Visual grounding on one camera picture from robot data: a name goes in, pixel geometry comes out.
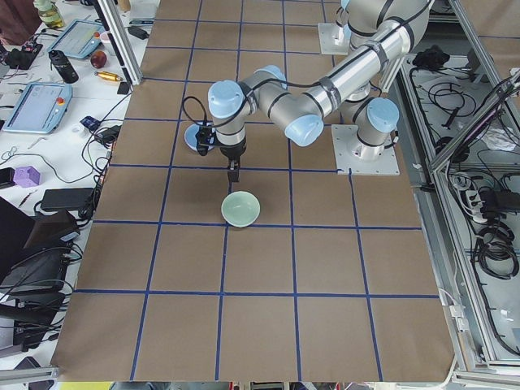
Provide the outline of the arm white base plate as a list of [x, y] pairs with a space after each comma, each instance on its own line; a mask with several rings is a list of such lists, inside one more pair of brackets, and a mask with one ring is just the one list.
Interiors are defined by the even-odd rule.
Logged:
[[318, 24], [318, 38], [321, 54], [347, 55], [351, 31], [348, 25]]
[[379, 146], [368, 146], [358, 139], [358, 126], [333, 125], [331, 127], [336, 173], [354, 176], [398, 176], [396, 153], [388, 134]]

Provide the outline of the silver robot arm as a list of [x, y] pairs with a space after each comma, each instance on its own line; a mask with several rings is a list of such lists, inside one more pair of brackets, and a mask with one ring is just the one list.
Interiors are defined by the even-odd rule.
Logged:
[[397, 106], [387, 98], [371, 97], [370, 82], [383, 82], [420, 42], [429, 21], [430, 1], [348, 1], [344, 5], [349, 38], [348, 55], [326, 75], [294, 95], [277, 66], [265, 66], [242, 81], [211, 85], [208, 105], [214, 145], [227, 157], [229, 182], [240, 177], [246, 149], [245, 119], [263, 112], [296, 145], [312, 144], [324, 129], [324, 119], [341, 111], [357, 126], [349, 140], [355, 159], [376, 161], [389, 147], [399, 119]]
[[349, 43], [351, 37], [351, 30], [348, 26], [349, 11], [348, 5], [349, 0], [341, 0], [340, 7], [336, 11], [336, 26], [338, 28], [336, 44], [338, 46], [346, 46]]

